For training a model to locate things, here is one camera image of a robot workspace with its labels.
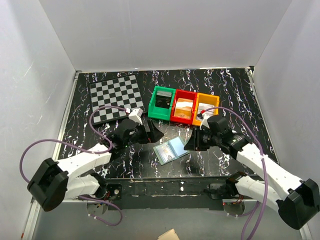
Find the black and white checkerboard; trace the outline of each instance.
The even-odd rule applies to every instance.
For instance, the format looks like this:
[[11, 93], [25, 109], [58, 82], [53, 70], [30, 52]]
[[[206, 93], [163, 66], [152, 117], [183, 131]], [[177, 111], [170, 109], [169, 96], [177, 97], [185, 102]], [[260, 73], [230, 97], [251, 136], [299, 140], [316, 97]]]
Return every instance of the black and white checkerboard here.
[[[90, 84], [92, 111], [104, 105], [113, 105], [129, 109], [141, 108], [145, 110], [136, 76], [124, 76], [115, 79]], [[122, 119], [124, 111], [116, 108], [99, 110], [93, 116], [93, 124], [103, 124], [109, 121]]]

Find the cable connector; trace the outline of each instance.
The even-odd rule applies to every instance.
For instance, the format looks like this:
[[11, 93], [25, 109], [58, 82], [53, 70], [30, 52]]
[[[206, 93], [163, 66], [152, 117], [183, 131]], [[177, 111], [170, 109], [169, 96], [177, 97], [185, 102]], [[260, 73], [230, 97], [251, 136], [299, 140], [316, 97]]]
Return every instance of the cable connector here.
[[201, 121], [201, 124], [200, 124], [200, 129], [202, 130], [203, 126], [206, 126], [208, 129], [210, 129], [209, 124], [208, 124], [208, 118], [210, 118], [210, 115], [208, 113], [205, 113], [205, 114], [202, 114], [201, 116], [202, 116], [202, 118], [201, 118], [202, 121]]
[[197, 117], [200, 118], [200, 119], [203, 119], [203, 118], [204, 118], [203, 114], [204, 114], [205, 112], [206, 112], [206, 110], [203, 109], [203, 110], [197, 115]]
[[129, 119], [131, 119], [135, 123], [142, 125], [142, 120], [141, 120], [142, 113], [143, 113], [143, 110], [140, 107], [137, 107], [133, 109], [132, 112], [129, 114]]

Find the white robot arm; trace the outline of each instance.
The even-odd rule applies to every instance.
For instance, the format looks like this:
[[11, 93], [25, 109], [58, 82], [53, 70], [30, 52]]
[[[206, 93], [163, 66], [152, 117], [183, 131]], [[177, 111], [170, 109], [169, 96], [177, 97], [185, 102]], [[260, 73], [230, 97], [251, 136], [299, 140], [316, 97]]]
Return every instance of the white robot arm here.
[[[142, 110], [134, 109], [128, 119], [108, 135], [112, 141], [110, 152], [101, 154], [80, 153], [75, 156], [53, 161], [48, 158], [42, 162], [27, 189], [38, 201], [44, 211], [56, 208], [64, 199], [73, 199], [81, 195], [94, 197], [106, 192], [106, 180], [97, 174], [82, 176], [88, 171], [108, 164], [122, 154], [127, 146], [140, 143], [156, 143], [164, 134], [160, 132], [152, 120], [148, 120], [146, 129], [141, 120]], [[107, 142], [101, 142], [89, 149], [92, 152], [103, 152], [108, 149]]]
[[[214, 146], [264, 178], [262, 156], [258, 147], [250, 143], [243, 134], [232, 131], [224, 117], [219, 115], [208, 117], [204, 114], [200, 128], [193, 129], [184, 149], [206, 151]], [[267, 155], [263, 158], [268, 178], [267, 206], [277, 211], [290, 227], [296, 230], [302, 228], [320, 211], [317, 183], [311, 179], [304, 181], [287, 172]], [[225, 186], [222, 187], [224, 189], [216, 189], [215, 194], [227, 191], [231, 197], [243, 195], [259, 202], [263, 201], [265, 195], [263, 181], [253, 180], [243, 172], [237, 172], [225, 182]]]

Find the white panel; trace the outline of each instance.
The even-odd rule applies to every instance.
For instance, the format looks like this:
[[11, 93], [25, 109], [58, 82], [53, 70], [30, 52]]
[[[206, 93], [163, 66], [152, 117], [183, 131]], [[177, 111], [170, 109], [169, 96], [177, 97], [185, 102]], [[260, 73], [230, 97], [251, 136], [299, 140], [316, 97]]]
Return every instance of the white panel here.
[[292, 0], [40, 0], [82, 71], [255, 65]]
[[[107, 149], [108, 148], [105, 145], [98, 143], [89, 150], [92, 152], [103, 152]], [[75, 156], [60, 159], [58, 166], [62, 171], [68, 172], [68, 181], [70, 181], [96, 167], [108, 164], [110, 158], [111, 153], [109, 152], [102, 154], [81, 152]]]
[[[263, 166], [259, 148], [255, 144], [247, 144], [239, 151], [236, 160], [246, 165], [254, 173], [264, 179]], [[282, 200], [289, 195], [289, 189], [297, 189], [300, 185], [300, 178], [292, 175], [276, 164], [267, 155], [264, 155], [265, 169], [267, 172], [268, 184], [272, 187]]]
[[[20, 239], [31, 194], [19, 173], [24, 149], [56, 138], [75, 70], [38, 0], [0, 1], [1, 239]], [[30, 179], [54, 144], [34, 147], [23, 165]]]
[[[255, 199], [259, 201], [260, 203], [263, 202], [264, 196], [265, 196], [265, 184], [264, 182], [253, 180], [249, 176], [244, 176], [239, 179], [239, 181], [236, 183], [236, 189], [238, 190], [238, 193], [243, 196], [248, 196], [252, 199]], [[278, 204], [277, 200], [280, 200], [280, 196], [277, 194], [277, 192], [268, 185], [268, 195], [266, 200], [266, 205], [269, 208], [272, 208], [276, 212], [278, 212]]]
[[[254, 84], [283, 168], [320, 185], [320, 2], [294, 0], [265, 48]], [[309, 223], [320, 239], [320, 213]]]
[[100, 184], [91, 175], [76, 177], [72, 180], [68, 180], [67, 191], [64, 199], [73, 199], [81, 195], [94, 195]]

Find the black marble table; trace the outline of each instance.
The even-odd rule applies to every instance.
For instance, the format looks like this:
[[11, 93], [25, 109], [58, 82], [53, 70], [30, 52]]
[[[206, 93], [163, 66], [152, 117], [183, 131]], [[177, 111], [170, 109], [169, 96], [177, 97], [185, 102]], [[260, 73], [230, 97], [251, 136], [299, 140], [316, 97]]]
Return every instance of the black marble table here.
[[[88, 124], [92, 113], [89, 84], [132, 73], [136, 74], [142, 100], [147, 110], [155, 86], [220, 96], [220, 106], [230, 108], [242, 116], [261, 142], [264, 153], [276, 161], [247, 70], [244, 68], [80, 73], [63, 140], [86, 149], [96, 145], [99, 138], [92, 132]], [[229, 119], [235, 131], [247, 134], [245, 127], [235, 116], [220, 109], [219, 113]], [[107, 135], [118, 127], [120, 121], [104, 124], [97, 129]], [[164, 133], [160, 143], [177, 136], [187, 140], [192, 133], [190, 125], [158, 119], [154, 119], [154, 124]], [[153, 151], [153, 147], [160, 143], [129, 146], [121, 157], [94, 171], [105, 178], [216, 177], [228, 176], [237, 171], [253, 174], [250, 169], [222, 153], [217, 147], [212, 147], [208, 151], [194, 151], [165, 165], [160, 165]], [[59, 159], [73, 156], [76, 153], [79, 152], [62, 146]]]

